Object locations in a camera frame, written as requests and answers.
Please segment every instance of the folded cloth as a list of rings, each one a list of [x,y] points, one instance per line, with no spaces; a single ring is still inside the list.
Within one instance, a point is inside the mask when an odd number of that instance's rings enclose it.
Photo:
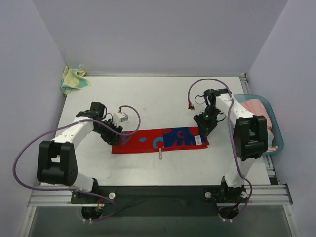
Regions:
[[[274,136],[272,134],[272,123],[269,118],[269,115],[266,111],[266,108],[261,103],[259,99],[251,99],[247,100],[246,102],[241,103],[242,106],[244,106],[247,110],[252,112],[255,115],[263,115],[267,120],[267,127],[268,127],[268,150],[267,152],[273,152],[275,151],[278,146],[272,146],[272,141],[274,139]]]
[[[79,69],[64,69],[63,78],[61,79],[61,91],[67,95],[72,89],[81,90],[90,86],[90,82],[83,78],[85,71]]]
[[[158,152],[159,148],[162,151],[204,149],[208,144],[198,127],[139,130],[131,136],[120,136],[119,145],[112,146],[112,154]]]

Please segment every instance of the gray wall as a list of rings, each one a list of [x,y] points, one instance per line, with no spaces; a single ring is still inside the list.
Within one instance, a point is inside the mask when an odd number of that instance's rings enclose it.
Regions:
[[[287,0],[34,0],[71,67],[106,74],[249,71]]]
[[[284,150],[273,163],[289,184],[303,237],[316,233],[315,10],[315,0],[289,0],[248,74],[279,122]]]
[[[30,139],[56,127],[65,65],[31,0],[1,1],[0,22],[0,236],[15,237],[31,192],[13,179],[13,161]],[[32,146],[18,166],[20,178],[33,184],[36,165]]]

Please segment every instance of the white tag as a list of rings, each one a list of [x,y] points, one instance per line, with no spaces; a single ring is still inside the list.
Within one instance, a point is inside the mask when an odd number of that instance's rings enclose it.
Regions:
[[[202,140],[201,140],[201,136],[194,136],[194,139],[196,140],[196,145],[202,145]]]

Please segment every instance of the pink towel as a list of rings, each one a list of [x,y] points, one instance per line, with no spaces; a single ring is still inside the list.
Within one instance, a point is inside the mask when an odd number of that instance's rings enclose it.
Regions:
[[[242,102],[241,105],[255,115],[263,115],[267,120],[268,129],[272,129],[272,123],[266,111],[266,108],[259,99],[247,100],[246,102]]]

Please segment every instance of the purple cable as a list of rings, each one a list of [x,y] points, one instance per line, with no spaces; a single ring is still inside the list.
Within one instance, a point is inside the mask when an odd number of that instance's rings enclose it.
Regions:
[[[31,189],[31,190],[36,190],[36,191],[75,191],[75,192],[80,192],[80,193],[83,193],[83,194],[89,194],[89,195],[93,195],[93,196],[96,196],[98,198],[102,198],[108,202],[110,202],[111,204],[113,204],[116,208],[116,204],[109,198],[105,197],[105,196],[102,196],[102,195],[99,195],[99,194],[95,194],[95,193],[90,193],[90,192],[86,192],[86,191],[83,191],[83,190],[76,190],[76,189],[70,189],[70,188],[38,188],[38,187],[33,187],[33,186],[30,186],[30,185],[27,185],[25,183],[23,183],[19,177],[17,176],[17,173],[16,173],[16,165],[20,159],[20,157],[22,156],[22,154],[26,151],[26,149],[28,149],[28,147],[30,145],[32,145],[34,142],[36,142],[39,138],[43,137],[43,136],[46,136],[47,134],[50,134],[50,133],[53,133],[53,132],[57,132],[59,130],[63,130],[65,128],[68,128],[68,127],[71,127],[71,126],[74,126],[80,122],[95,122],[105,128],[107,128],[108,130],[118,134],[118,135],[121,135],[121,136],[130,136],[132,134],[134,134],[135,132],[137,132],[137,130],[139,129],[140,127],[140,124],[141,124],[141,119],[140,119],[140,115],[138,113],[138,111],[133,108],[132,106],[129,106],[129,105],[122,105],[120,106],[119,108],[123,108],[123,107],[128,107],[128,108],[131,108],[133,109],[136,114],[137,114],[137,117],[138,117],[138,126],[136,128],[135,131],[131,132],[131,133],[119,133],[119,132],[116,132],[115,130],[111,129],[110,127],[106,126],[105,124],[103,124],[102,122],[100,121],[97,121],[97,120],[93,120],[93,119],[83,119],[83,120],[80,120],[80,121],[76,121],[76,122],[73,122],[71,124],[68,124],[66,126],[63,126],[63,127],[60,127],[60,128],[56,128],[56,129],[53,129],[53,130],[50,130],[50,131],[47,131],[41,135],[39,135],[38,137],[34,138],[32,141],[30,141],[20,152],[19,154],[17,155],[17,157],[15,158],[14,160],[14,163],[13,163],[13,168],[12,168],[12,172],[13,172],[13,176],[14,176],[14,179],[23,187],[27,188],[27,189]],[[92,220],[92,221],[100,221],[100,220],[104,220],[110,216],[113,216],[114,214],[116,213],[116,210],[109,214],[109,215],[106,215],[106,216],[102,216],[100,217],[99,219],[96,219],[96,220]]]
[[[235,161],[236,168],[237,168],[237,171],[238,171],[239,176],[240,176],[243,180],[245,180],[245,181],[249,184],[249,186],[250,186],[250,193],[249,193],[248,199],[247,199],[245,205],[243,206],[242,210],[240,211],[240,213],[239,213],[237,216],[235,216],[234,218],[232,218],[232,220],[234,220],[234,219],[236,219],[237,217],[239,217],[239,216],[245,211],[246,207],[248,206],[250,197],[251,197],[251,195],[252,195],[252,184],[251,184],[251,182],[241,173],[241,170],[240,170],[240,167],[239,167],[239,164],[238,164],[237,154],[236,154],[236,148],[235,148],[235,143],[234,143],[234,135],[233,135],[233,124],[232,124],[232,121],[231,121],[231,111],[232,111],[232,108],[233,108],[233,105],[234,105],[234,99],[233,99],[233,97],[232,97],[231,91],[229,90],[228,86],[227,86],[224,82],[222,82],[222,81],[220,81],[220,80],[218,80],[218,79],[204,78],[204,79],[197,80],[196,82],[194,82],[194,83],[190,86],[189,91],[188,91],[188,103],[190,103],[190,91],[191,91],[192,87],[193,87],[196,83],[198,83],[198,82],[200,82],[200,81],[203,81],[203,80],[213,80],[213,81],[217,81],[217,82],[221,83],[222,85],[224,85],[224,87],[226,87],[226,89],[228,90],[229,97],[230,97],[231,100],[232,100],[232,103],[231,103],[231,105],[230,105],[229,108],[228,108],[228,115],[227,115],[227,118],[228,118],[228,130],[229,130],[229,136],[230,136],[230,140],[231,140],[231,144],[232,144],[232,150],[233,150],[233,155],[234,155],[234,161]]]

